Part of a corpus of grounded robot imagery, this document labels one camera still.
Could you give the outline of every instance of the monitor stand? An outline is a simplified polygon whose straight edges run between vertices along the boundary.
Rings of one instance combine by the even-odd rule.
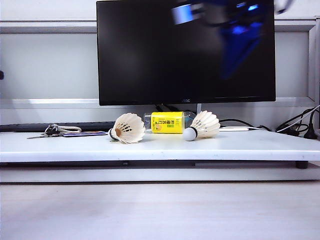
[[[196,104],[196,114],[199,114],[201,112],[201,106],[202,106],[202,103]]]

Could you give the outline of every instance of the black monitor screen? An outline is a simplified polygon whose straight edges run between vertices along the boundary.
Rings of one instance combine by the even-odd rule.
[[[100,105],[274,101],[273,0],[97,2]]]

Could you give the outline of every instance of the shelf leg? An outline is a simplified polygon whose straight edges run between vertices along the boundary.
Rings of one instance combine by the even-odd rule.
[[[295,167],[297,169],[307,169],[308,163],[308,161],[295,161]]]

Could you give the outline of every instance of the keyboard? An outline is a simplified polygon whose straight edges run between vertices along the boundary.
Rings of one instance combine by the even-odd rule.
[[[0,125],[0,132],[41,132],[43,133],[50,124],[59,126],[79,127],[83,132],[104,131],[107,132],[113,128],[114,121],[93,121],[93,122],[52,122],[52,123],[21,123]]]

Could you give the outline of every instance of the white shuttlecock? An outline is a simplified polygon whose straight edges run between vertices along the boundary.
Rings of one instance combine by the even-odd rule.
[[[133,144],[142,140],[145,131],[145,124],[141,117],[134,113],[126,113],[117,118],[108,134],[112,140]]]
[[[219,133],[220,123],[210,111],[202,111],[192,121],[190,127],[183,131],[183,139],[192,141],[196,138],[212,138]]]

